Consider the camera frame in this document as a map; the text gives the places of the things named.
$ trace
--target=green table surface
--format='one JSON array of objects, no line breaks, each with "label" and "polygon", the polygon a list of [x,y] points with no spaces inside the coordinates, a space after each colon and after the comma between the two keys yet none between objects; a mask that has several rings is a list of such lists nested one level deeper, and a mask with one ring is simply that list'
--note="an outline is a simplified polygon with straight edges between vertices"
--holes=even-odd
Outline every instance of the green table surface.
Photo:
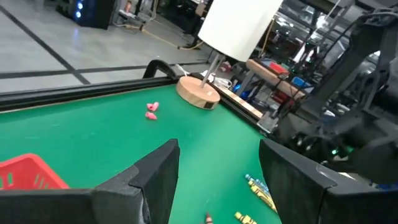
[{"label": "green table surface", "polygon": [[[155,101],[158,120],[148,120]],[[280,223],[244,179],[262,177],[262,136],[221,105],[189,105],[175,85],[0,114],[0,161],[33,152],[71,188],[95,187],[171,138],[181,155],[169,223],[201,224],[206,212],[216,224],[238,223],[235,212]]]}]

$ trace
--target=round wooden base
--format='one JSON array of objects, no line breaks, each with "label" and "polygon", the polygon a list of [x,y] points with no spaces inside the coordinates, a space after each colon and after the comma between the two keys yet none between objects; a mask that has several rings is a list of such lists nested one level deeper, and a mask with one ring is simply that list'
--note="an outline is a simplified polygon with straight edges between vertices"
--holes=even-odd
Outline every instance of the round wooden base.
[{"label": "round wooden base", "polygon": [[193,77],[182,77],[177,83],[177,93],[193,106],[212,110],[220,101],[220,94],[209,84],[200,88],[201,80]]}]

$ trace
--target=lamp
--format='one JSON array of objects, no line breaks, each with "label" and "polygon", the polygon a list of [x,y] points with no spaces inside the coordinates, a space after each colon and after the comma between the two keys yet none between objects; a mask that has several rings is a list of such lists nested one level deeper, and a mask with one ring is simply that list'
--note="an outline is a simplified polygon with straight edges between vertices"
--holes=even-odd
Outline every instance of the lamp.
[{"label": "lamp", "polygon": [[221,64],[223,55],[245,62],[264,35],[283,0],[214,0],[199,31],[199,38],[216,51],[203,81],[182,77],[177,92],[189,103],[203,109],[214,109],[220,100],[216,90],[206,84],[211,73]]}]

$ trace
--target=computer tower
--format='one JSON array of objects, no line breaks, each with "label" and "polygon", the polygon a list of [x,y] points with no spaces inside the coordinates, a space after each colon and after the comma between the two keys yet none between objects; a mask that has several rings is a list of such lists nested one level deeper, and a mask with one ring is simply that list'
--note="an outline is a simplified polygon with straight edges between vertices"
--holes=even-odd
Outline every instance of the computer tower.
[{"label": "computer tower", "polygon": [[69,15],[83,27],[107,29],[115,0],[71,0]]}]

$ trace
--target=red basket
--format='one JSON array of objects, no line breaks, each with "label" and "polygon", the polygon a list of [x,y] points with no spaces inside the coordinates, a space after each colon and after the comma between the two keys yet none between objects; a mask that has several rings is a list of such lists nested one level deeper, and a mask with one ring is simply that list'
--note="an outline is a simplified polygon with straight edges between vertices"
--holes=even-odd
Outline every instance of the red basket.
[{"label": "red basket", "polygon": [[0,162],[0,190],[68,188],[68,185],[35,154],[24,154]]}]

